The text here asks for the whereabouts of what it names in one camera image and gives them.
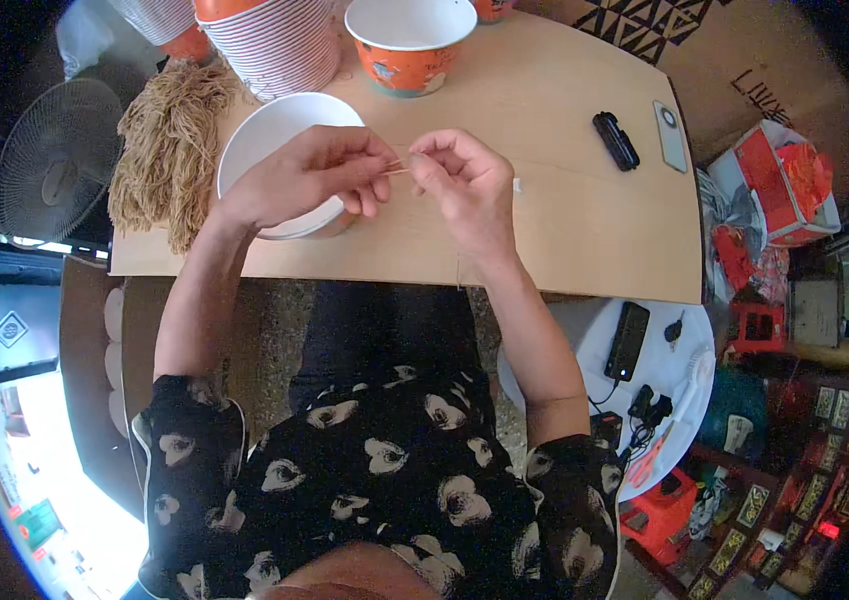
black case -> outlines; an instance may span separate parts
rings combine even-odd
[[[638,364],[638,355],[645,343],[645,332],[651,313],[644,306],[634,302],[625,302],[621,307],[621,318],[617,321],[617,331],[610,344],[605,376],[618,381],[631,381]]]
[[[610,156],[622,171],[631,171],[642,163],[628,134],[618,127],[618,117],[610,112],[599,112],[591,119],[598,135],[604,141]]]

fan grille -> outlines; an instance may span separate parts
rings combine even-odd
[[[18,118],[0,157],[0,233],[56,242],[101,198],[121,154],[121,102],[104,82],[73,78]]]

red plastic stool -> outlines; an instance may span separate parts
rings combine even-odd
[[[681,482],[677,489],[665,495],[661,483],[658,483],[642,495],[632,498],[632,510],[620,516],[621,533],[643,546],[648,554],[665,567],[678,560],[678,550],[669,538],[688,523],[698,495],[698,486],[691,477],[677,467],[671,469],[671,474]],[[641,513],[648,516],[644,528],[638,531],[628,527],[626,523]]]

white round table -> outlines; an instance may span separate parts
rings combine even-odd
[[[671,426],[670,433],[652,466],[651,475],[638,487],[632,486],[626,475],[618,497],[619,502],[639,496],[656,485],[674,469],[688,451],[698,427],[705,418],[705,411],[708,410],[715,371],[715,338],[703,306],[644,300],[632,302],[647,308],[651,316],[634,375],[631,381],[619,383],[613,392],[615,382],[604,375],[604,365],[611,351],[624,300],[594,298],[584,302],[548,305],[548,310],[574,349],[578,366],[585,379],[587,394],[592,401],[599,403],[610,394],[610,398],[601,404],[600,409],[606,413],[616,413],[622,418],[618,453],[622,453],[631,440],[632,430],[629,424],[633,423],[635,428],[640,424],[637,419],[628,416],[628,408],[643,385],[651,386],[655,392],[652,404],[658,402],[660,394],[664,394],[671,398],[674,405],[671,415],[664,418],[655,429],[654,437],[648,442],[647,451],[650,451],[658,438],[665,435]],[[674,351],[671,351],[671,345],[665,340],[665,328],[678,321],[682,311],[684,315],[681,337],[678,338]],[[705,357],[705,367],[699,371],[704,375],[699,376],[693,389],[689,390],[692,385],[691,365],[696,355]],[[525,413],[525,398],[501,348],[497,354],[497,373],[504,393],[521,413]],[[586,407],[589,414],[599,412],[591,403],[587,403]],[[629,471],[634,469],[635,463],[632,461]]]

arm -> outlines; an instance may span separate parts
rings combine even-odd
[[[504,354],[525,397],[528,445],[590,433],[581,370],[515,246],[514,169],[465,131],[434,131],[410,148],[411,175],[434,196],[488,291]]]
[[[337,194],[352,213],[387,202],[397,156],[365,127],[313,126],[252,166],[207,216],[168,295],[154,345],[154,380],[209,375],[229,333],[241,268],[255,235]]]
[[[521,261],[480,270],[504,355],[525,399],[528,448],[591,432],[581,368]]]
[[[154,379],[203,377],[218,366],[235,312],[241,267],[253,231],[211,210],[191,246],[161,314]]]

